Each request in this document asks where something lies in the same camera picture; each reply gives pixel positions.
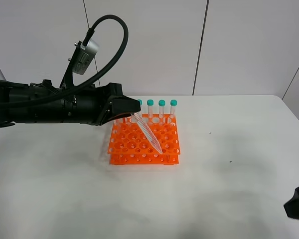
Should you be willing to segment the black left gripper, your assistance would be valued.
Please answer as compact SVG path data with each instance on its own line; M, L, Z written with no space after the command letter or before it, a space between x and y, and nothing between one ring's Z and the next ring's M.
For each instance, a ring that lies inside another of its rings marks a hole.
M77 93L75 99L76 102L66 104L62 122L101 126L141 111L138 100L123 96L122 85L118 83L87 88Z

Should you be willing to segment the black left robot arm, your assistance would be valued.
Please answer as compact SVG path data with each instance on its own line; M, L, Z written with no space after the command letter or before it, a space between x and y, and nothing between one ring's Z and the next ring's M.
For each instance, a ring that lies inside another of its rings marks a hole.
M34 101L61 92L63 88L53 87L50 80L30 85L0 80L0 103ZM80 123L98 126L129 117L140 110L139 101L123 95L121 84L109 83L97 88L91 85L73 96L53 102L0 108L0 128L16 123Z

